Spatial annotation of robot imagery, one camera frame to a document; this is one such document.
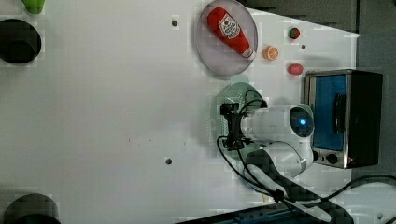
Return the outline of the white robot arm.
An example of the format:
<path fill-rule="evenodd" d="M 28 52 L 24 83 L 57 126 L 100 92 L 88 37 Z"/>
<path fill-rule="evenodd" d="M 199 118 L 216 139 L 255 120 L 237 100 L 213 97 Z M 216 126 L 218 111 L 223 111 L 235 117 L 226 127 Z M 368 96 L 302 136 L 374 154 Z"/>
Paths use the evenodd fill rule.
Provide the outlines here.
<path fill-rule="evenodd" d="M 275 201 L 318 224 L 395 224 L 395 177 L 367 175 L 332 193 L 298 181 L 314 161 L 314 116 L 307 105 L 268 106 L 260 100 L 225 103 L 219 113 L 228 133 L 217 139 L 220 153 L 234 151 L 238 175 Z"/>

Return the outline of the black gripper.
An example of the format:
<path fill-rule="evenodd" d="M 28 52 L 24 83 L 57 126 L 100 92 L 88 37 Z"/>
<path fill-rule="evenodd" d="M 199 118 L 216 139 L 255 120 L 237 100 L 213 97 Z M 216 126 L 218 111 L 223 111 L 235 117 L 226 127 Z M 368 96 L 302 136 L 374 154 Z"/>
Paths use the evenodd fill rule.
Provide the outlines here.
<path fill-rule="evenodd" d="M 228 151 L 234 151 L 245 147 L 243 139 L 244 135 L 241 131 L 242 115 L 238 112 L 239 104 L 222 104 L 220 106 L 220 114 L 226 119 L 228 134 L 225 140 L 225 147 Z"/>

